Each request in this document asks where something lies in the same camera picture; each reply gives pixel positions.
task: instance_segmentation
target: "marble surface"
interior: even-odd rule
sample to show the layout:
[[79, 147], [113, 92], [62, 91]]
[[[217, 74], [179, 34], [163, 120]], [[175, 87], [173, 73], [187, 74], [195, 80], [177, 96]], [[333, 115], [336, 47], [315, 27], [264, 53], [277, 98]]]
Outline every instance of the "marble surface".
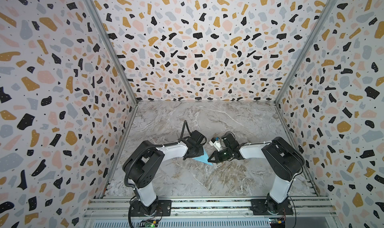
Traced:
[[[143, 101], [105, 195], [133, 196], [133, 190], [124, 186], [124, 162], [143, 140], [157, 144], [177, 140], [184, 120], [191, 131], [198, 130], [208, 140], [227, 131], [232, 131], [239, 143], [262, 142], [276, 136], [288, 140], [275, 107], [269, 103]], [[204, 149], [208, 155], [215, 150], [208, 143]], [[235, 159], [213, 166], [175, 158], [161, 164], [153, 186], [158, 196], [266, 196], [274, 178], [271, 166], [262, 158]], [[297, 176], [290, 195], [313, 196], [308, 185], [303, 175]]]

